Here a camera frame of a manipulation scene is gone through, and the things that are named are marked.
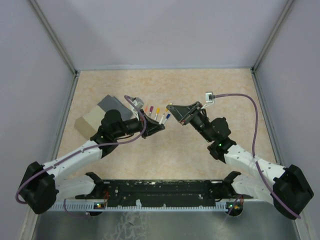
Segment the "metal frame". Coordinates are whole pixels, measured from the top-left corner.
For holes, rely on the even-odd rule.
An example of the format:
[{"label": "metal frame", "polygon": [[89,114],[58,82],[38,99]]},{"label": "metal frame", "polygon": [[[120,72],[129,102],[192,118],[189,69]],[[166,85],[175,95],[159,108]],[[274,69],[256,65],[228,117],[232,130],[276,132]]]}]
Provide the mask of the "metal frame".
[{"label": "metal frame", "polygon": [[279,32],[280,28],[284,24],[285,20],[287,19],[287,16],[290,14],[291,10],[294,7],[294,3],[296,0],[288,0],[284,6],[284,9],[282,10],[282,13],[278,20],[276,21],[267,41],[265,42],[257,60],[255,61],[252,71],[255,73],[257,69],[259,68],[262,60],[265,58],[266,54],[268,53],[269,48],[271,47],[272,43],[274,42],[277,33]]},{"label": "metal frame", "polygon": [[[47,32],[52,44],[55,46],[55,48],[59,52],[60,56],[62,57],[63,61],[68,66],[70,71],[73,73],[73,80],[70,82],[69,95],[68,95],[68,98],[67,98],[65,105],[64,105],[64,108],[63,108],[63,113],[62,113],[62,116],[61,116],[61,119],[59,122],[59,127],[58,127],[57,133],[55,135],[54,145],[52,146],[50,154],[49,154],[52,159],[55,159],[58,154],[59,147],[61,144],[61,140],[62,140],[63,132],[65,129],[66,121],[68,118],[69,110],[71,107],[72,99],[73,99],[73,96],[74,96],[74,93],[76,90],[76,86],[77,86],[77,82],[78,82],[78,78],[79,78],[79,73],[75,69],[74,64],[73,64],[70,56],[68,55],[67,51],[65,50],[63,44],[60,42],[59,38],[57,37],[57,34],[55,33],[55,31],[53,30],[53,28],[49,24],[47,18],[43,14],[37,1],[36,0],[27,0],[27,1],[30,4],[30,7],[33,9],[34,13],[36,14],[37,18],[39,19],[40,23],[44,27],[45,31]],[[271,31],[267,41],[265,42],[263,49],[261,50],[257,60],[255,61],[254,66],[251,68],[252,79],[253,79],[254,86],[255,86],[255,89],[257,92],[257,96],[258,96],[258,99],[260,102],[261,109],[262,109],[262,114],[263,114],[263,117],[265,120],[265,124],[267,127],[269,138],[271,141],[272,150],[273,150],[276,161],[278,163],[281,163],[282,165],[284,165],[285,163],[283,162],[282,152],[279,147],[279,141],[278,141],[277,135],[275,133],[275,130],[273,128],[273,123],[272,123],[272,120],[270,117],[270,113],[268,111],[268,106],[266,104],[263,90],[261,88],[259,79],[257,78],[256,72],[257,72],[257,69],[259,68],[259,66],[261,65],[263,59],[266,57],[268,50],[272,46],[272,43],[276,39],[278,32],[280,31],[282,25],[284,24],[285,20],[287,19],[287,16],[290,14],[291,10],[293,9],[295,2],[296,2],[295,0],[288,0],[287,1],[280,17],[278,18],[276,24],[273,27],[273,30]],[[315,232],[313,231],[312,222],[309,218],[308,212],[306,210],[304,210],[301,214],[301,217],[302,217],[301,220],[295,221],[297,234],[303,240],[316,240],[317,237],[316,237]],[[37,222],[37,218],[38,218],[38,215],[34,214],[33,211],[30,208],[28,208],[26,215],[25,215],[24,223],[23,223],[23,226],[22,226],[22,229],[20,232],[20,237],[18,239],[21,239],[21,240],[31,240],[32,239],[34,229],[36,226],[36,222]]]},{"label": "metal frame", "polygon": [[58,53],[62,57],[65,64],[69,67],[70,71],[73,74],[76,74],[77,70],[75,69],[75,66],[74,66],[70,56],[68,55],[67,51],[65,50],[63,44],[59,41],[57,34],[55,33],[55,31],[53,30],[53,28],[49,24],[46,16],[42,12],[37,1],[36,0],[27,0],[27,1],[29,3],[30,7],[32,8],[32,10],[34,11],[35,15],[37,16],[37,18],[41,22],[42,26],[44,27],[45,31],[47,32],[47,34],[50,38],[52,44],[55,46],[56,50],[58,51]]}]

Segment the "beige floor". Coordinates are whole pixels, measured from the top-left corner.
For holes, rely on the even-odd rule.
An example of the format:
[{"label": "beige floor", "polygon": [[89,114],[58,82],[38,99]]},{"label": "beige floor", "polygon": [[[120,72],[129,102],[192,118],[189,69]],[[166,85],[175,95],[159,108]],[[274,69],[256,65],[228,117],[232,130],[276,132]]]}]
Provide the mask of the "beige floor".
[{"label": "beige floor", "polygon": [[[140,97],[149,106],[169,102],[189,105],[205,102],[205,92],[243,93],[258,102],[249,69],[170,69],[82,71],[63,134],[59,156],[86,140],[74,128],[75,120],[89,112],[106,95]],[[226,117],[231,138],[251,151],[255,112],[244,97],[225,97],[207,109],[210,120]],[[104,179],[223,179],[234,167],[213,159],[209,145],[191,125],[181,126],[173,117],[166,129],[147,139],[121,145],[110,155],[80,169],[73,176],[95,172]],[[266,125],[259,106],[256,154],[275,162]]]}]

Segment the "white wall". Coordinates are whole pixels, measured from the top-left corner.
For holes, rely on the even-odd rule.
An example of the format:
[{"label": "white wall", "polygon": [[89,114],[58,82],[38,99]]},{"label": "white wall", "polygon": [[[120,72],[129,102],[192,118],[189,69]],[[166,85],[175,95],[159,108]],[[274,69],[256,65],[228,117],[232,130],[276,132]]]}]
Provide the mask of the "white wall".
[{"label": "white wall", "polygon": [[252,67],[287,0],[38,0],[75,67]]},{"label": "white wall", "polygon": [[49,160],[72,74],[26,0],[0,7],[0,239],[20,233],[15,201],[26,167]]},{"label": "white wall", "polygon": [[296,1],[258,69],[287,165],[299,166],[313,191],[307,206],[320,237],[320,1]]}]

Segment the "marker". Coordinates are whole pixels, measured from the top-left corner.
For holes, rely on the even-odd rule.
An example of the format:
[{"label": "marker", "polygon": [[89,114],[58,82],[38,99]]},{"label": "marker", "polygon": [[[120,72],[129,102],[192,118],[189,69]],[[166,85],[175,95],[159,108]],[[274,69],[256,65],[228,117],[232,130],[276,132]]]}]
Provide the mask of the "marker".
[{"label": "marker", "polygon": [[158,114],[160,113],[160,107],[156,109],[154,120],[157,121]]},{"label": "marker", "polygon": [[161,120],[160,120],[159,124],[161,124],[161,123],[162,123],[162,120],[164,119],[164,117],[165,117],[165,113],[162,115],[162,117],[161,117]]},{"label": "marker", "polygon": [[167,122],[167,120],[170,118],[170,116],[171,116],[170,113],[168,113],[168,114],[166,115],[165,120],[164,120],[164,122],[163,122],[163,125],[166,124],[166,122]]},{"label": "marker", "polygon": [[[172,102],[170,102],[169,105],[172,105]],[[168,112],[169,109],[168,109],[168,108],[165,108],[165,111]]]},{"label": "marker", "polygon": [[151,114],[152,114],[152,110],[154,109],[154,106],[151,106],[150,107],[150,111],[149,111],[149,115],[148,115],[148,117],[150,118],[151,117]]}]

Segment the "purple cable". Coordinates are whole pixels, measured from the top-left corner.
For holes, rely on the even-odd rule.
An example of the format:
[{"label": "purple cable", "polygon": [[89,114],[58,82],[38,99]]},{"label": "purple cable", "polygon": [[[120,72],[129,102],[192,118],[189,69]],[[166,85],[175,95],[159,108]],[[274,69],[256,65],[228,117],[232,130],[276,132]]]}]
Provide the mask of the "purple cable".
[{"label": "purple cable", "polygon": [[255,125],[254,125],[254,134],[253,134],[253,140],[252,140],[252,155],[253,157],[255,157],[256,155],[256,139],[257,139],[257,133],[258,133],[258,107],[257,104],[255,102],[255,100],[253,100],[252,97],[246,95],[246,94],[242,94],[242,93],[227,93],[227,94],[219,94],[219,95],[215,95],[214,98],[223,98],[223,97],[228,97],[228,96],[240,96],[240,97],[245,97],[247,99],[249,99],[253,106],[254,106],[254,110],[255,110]]},{"label": "purple cable", "polygon": [[[123,141],[123,142],[108,142],[108,143],[102,143],[102,144],[97,144],[97,145],[93,145],[93,146],[88,146],[88,147],[85,147],[83,149],[83,151],[86,151],[86,150],[89,150],[89,149],[93,149],[93,148],[98,148],[98,147],[105,147],[105,146],[111,146],[111,145],[122,145],[122,144],[129,144],[129,143],[132,143],[134,142],[135,140],[137,140],[138,138],[140,138],[142,136],[142,134],[144,134],[144,132],[146,131],[146,128],[147,128],[147,121],[144,117],[144,115],[141,113],[140,109],[137,108],[132,102],[131,102],[131,99],[132,97],[128,96],[128,95],[124,95],[124,98],[125,100],[128,101],[128,103],[138,112],[138,114],[140,115],[142,121],[143,121],[143,128],[142,128],[142,131],[139,133],[139,135],[137,135],[136,137],[128,140],[128,141]],[[81,150],[79,151],[76,151],[72,154],[70,154],[69,156],[66,156],[65,158],[61,159],[60,161],[58,161],[57,163],[55,163],[53,166],[49,166],[39,172],[37,172],[35,175],[33,175],[32,177],[30,177],[28,180],[26,180],[19,188],[18,190],[16,191],[15,193],[15,200],[19,203],[19,204],[27,204],[25,201],[21,201],[19,199],[19,194],[21,192],[21,190],[27,186],[33,179],[35,179],[36,177],[38,177],[39,175],[53,169],[54,167],[64,163],[65,161],[67,161],[68,159],[78,155],[79,153],[82,153]]]},{"label": "purple cable", "polygon": [[76,216],[76,215],[73,215],[71,212],[69,212],[67,210],[66,200],[67,199],[63,200],[63,209],[68,215],[70,215],[71,217],[73,217],[75,219],[87,219],[87,218],[89,218],[89,216],[87,216],[87,215],[85,215],[85,216]]},{"label": "purple cable", "polygon": [[241,197],[242,197],[241,194],[239,194],[239,195],[236,197],[236,199],[234,200],[234,202],[233,202],[233,204],[232,204],[232,207],[231,207],[231,208],[229,209],[229,211],[228,211],[228,215],[230,215],[232,209],[234,209],[234,207],[235,207],[235,204],[237,203],[237,201],[238,201]]},{"label": "purple cable", "polygon": [[[258,133],[258,108],[257,108],[257,104],[256,102],[253,100],[252,97],[246,95],[246,94],[242,94],[242,93],[227,93],[227,94],[219,94],[219,95],[215,95],[214,98],[222,98],[222,97],[228,97],[228,96],[240,96],[240,97],[245,97],[247,99],[250,99],[250,101],[252,102],[253,106],[254,106],[254,110],[255,110],[255,126],[254,126],[254,134],[253,134],[253,140],[252,140],[252,156],[253,159],[256,156],[256,151],[255,151],[255,147],[256,147],[256,139],[257,139],[257,133]],[[286,210],[288,211],[290,214],[292,214],[294,217],[296,217],[297,219],[301,219],[301,216],[299,216],[298,214],[296,214],[294,211],[292,211],[283,201],[281,201],[281,199],[275,194],[275,192],[272,190],[272,188],[269,186],[267,180],[265,179],[265,176],[263,175],[260,165],[258,163],[258,161],[255,162],[256,168],[258,170],[258,173],[264,183],[264,185],[266,186],[266,188],[270,191],[271,195],[280,203],[280,205]]]}]

